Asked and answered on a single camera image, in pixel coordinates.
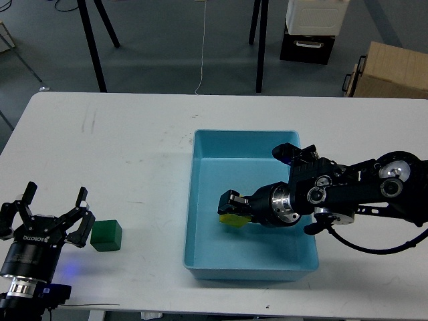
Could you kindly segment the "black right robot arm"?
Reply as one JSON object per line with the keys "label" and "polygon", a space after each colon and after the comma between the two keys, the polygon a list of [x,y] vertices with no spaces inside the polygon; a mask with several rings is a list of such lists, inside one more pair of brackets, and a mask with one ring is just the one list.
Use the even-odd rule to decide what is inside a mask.
{"label": "black right robot arm", "polygon": [[304,227],[305,234],[327,230],[344,245],[376,255],[399,253],[427,238],[423,231],[397,247],[367,249],[345,240],[333,228],[352,223],[356,214],[402,219],[422,227],[427,222],[427,161],[395,151],[346,166],[318,156],[313,145],[300,149],[290,143],[276,146],[272,155],[290,166],[288,182],[266,185],[250,196],[226,191],[219,200],[220,222],[291,227],[303,216],[313,215],[315,221]]}

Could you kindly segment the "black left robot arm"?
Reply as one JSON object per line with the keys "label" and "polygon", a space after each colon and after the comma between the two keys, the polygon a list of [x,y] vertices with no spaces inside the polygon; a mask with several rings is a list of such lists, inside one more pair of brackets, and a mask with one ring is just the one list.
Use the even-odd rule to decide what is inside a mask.
{"label": "black left robot arm", "polygon": [[1,239],[12,240],[1,267],[1,277],[11,281],[1,294],[2,320],[41,320],[45,311],[70,298],[71,286],[52,282],[61,250],[67,243],[84,247],[95,222],[85,187],[74,207],[59,217],[31,212],[36,190],[29,182],[22,196],[1,206]]}

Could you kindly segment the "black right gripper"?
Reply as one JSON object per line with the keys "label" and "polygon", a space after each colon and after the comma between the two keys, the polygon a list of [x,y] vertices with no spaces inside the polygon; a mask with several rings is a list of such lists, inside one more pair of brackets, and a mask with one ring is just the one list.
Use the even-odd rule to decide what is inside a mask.
{"label": "black right gripper", "polygon": [[285,182],[260,187],[252,196],[228,190],[220,196],[217,213],[252,216],[265,227],[291,227],[300,220],[290,205],[290,189]]}

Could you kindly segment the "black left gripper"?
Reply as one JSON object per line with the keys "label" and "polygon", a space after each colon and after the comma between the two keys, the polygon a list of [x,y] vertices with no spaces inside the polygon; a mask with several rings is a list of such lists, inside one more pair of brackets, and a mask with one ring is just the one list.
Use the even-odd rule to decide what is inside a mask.
{"label": "black left gripper", "polygon": [[[80,187],[74,208],[60,218],[32,215],[29,205],[36,190],[37,185],[30,181],[20,199],[1,206],[1,239],[13,239],[1,268],[5,278],[52,278],[63,245],[83,248],[94,225],[85,187]],[[16,214],[23,225],[13,230]]]}

